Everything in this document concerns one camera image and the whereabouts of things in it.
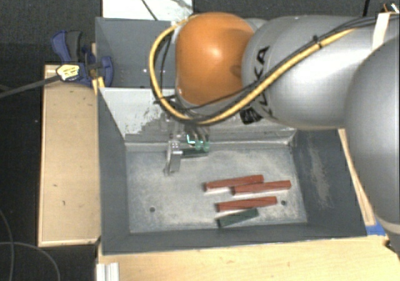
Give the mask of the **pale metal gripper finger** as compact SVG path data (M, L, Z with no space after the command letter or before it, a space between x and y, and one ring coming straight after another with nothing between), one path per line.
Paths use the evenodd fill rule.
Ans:
M183 150L180 148L180 143L173 142L171 144L171 171L177 172L180 169Z
M168 142L168 147L166 150L166 165L165 165L165 174L171 175L175 170L176 163L176 143L174 141Z

